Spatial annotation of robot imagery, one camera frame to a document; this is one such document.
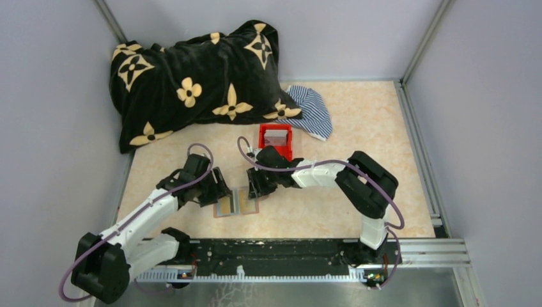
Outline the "gold striped credit card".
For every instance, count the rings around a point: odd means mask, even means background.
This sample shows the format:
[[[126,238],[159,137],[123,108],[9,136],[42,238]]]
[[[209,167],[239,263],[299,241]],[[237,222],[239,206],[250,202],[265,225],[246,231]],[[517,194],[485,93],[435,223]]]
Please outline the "gold striped credit card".
[[[216,204],[216,213],[218,217],[230,216],[235,213],[235,204],[231,197],[221,198]]]

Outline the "pink leather card holder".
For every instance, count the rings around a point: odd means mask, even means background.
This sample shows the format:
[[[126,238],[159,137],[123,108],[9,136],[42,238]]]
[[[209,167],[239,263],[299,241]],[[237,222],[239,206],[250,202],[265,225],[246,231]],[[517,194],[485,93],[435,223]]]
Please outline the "pink leather card holder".
[[[233,196],[231,197],[231,199],[234,201],[234,204],[235,204],[235,213],[230,215],[230,216],[222,216],[222,217],[244,216],[243,214],[240,213],[240,207],[239,207],[239,201],[242,198],[250,199],[250,197],[249,197],[249,188],[248,187],[239,187],[239,188],[233,189]],[[217,216],[216,204],[213,205],[213,217],[214,218],[222,218],[222,217]]]

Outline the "red plastic bin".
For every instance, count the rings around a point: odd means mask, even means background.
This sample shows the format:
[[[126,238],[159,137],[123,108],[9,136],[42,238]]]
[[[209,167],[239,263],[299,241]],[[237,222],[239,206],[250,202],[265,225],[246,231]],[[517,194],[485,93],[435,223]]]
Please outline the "red plastic bin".
[[[259,125],[258,148],[274,147],[280,155],[291,161],[293,158],[293,131],[291,125],[264,123]]]

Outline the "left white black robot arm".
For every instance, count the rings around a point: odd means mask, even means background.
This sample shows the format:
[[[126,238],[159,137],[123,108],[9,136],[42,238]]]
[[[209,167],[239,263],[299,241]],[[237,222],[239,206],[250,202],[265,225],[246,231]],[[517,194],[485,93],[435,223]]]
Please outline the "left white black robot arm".
[[[148,240],[146,235],[186,203],[209,205],[231,194],[213,155],[190,153],[184,166],[162,179],[131,213],[110,228],[88,232],[78,242],[75,262],[63,276],[59,294],[65,301],[66,281],[104,303],[117,301],[142,273],[158,264],[196,265],[190,236],[168,227]]]

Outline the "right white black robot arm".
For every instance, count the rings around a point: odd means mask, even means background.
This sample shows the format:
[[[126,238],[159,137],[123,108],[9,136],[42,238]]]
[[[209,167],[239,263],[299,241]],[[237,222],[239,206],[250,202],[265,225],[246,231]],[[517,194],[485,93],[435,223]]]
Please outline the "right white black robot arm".
[[[346,160],[288,160],[277,149],[267,146],[245,153],[243,157],[252,165],[247,170],[251,199],[268,196],[280,185],[296,189],[340,189],[362,215],[361,258],[369,264],[383,258],[398,180],[368,154],[356,151]]]

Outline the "grey card in bin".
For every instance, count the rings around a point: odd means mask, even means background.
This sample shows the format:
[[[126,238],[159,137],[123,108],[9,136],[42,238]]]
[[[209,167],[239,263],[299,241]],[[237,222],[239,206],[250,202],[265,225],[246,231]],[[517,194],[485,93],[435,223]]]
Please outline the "grey card in bin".
[[[265,145],[269,146],[286,146],[288,144],[287,130],[266,130],[263,135]]]

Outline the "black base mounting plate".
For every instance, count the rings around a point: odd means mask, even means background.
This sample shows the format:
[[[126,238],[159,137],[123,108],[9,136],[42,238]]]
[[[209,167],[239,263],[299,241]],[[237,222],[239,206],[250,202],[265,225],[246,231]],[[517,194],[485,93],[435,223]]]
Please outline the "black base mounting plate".
[[[197,276],[339,276],[361,265],[391,271],[401,263],[397,242],[373,250],[357,239],[198,239],[166,265],[195,265]]]

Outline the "blue white striped cloth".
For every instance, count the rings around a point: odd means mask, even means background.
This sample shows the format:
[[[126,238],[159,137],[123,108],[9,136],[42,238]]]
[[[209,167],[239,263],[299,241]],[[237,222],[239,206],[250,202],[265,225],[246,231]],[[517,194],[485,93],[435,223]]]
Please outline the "blue white striped cloth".
[[[289,124],[293,128],[301,129],[311,137],[326,141],[333,131],[331,116],[322,96],[313,90],[301,85],[290,85],[286,93],[297,103],[302,110],[301,119],[278,119],[276,123]]]

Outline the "black floral plush blanket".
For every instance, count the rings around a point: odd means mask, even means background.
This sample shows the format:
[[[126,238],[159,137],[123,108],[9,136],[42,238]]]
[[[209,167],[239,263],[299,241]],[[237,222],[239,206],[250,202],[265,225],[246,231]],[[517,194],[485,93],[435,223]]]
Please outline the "black floral plush blanket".
[[[121,116],[118,148],[127,154],[193,124],[251,125],[301,119],[279,82],[279,33],[248,20],[221,32],[112,53],[109,92]]]

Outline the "aluminium frame rail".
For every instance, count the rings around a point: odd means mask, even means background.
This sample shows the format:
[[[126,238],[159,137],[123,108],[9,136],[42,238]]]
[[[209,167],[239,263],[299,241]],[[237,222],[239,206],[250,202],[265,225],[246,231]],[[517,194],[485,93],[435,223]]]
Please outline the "aluminium frame rail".
[[[356,239],[192,239],[186,255],[163,260],[161,265],[199,266],[248,262],[316,260],[327,265],[383,267],[463,267],[470,265],[461,239],[389,239],[378,251],[361,246]]]

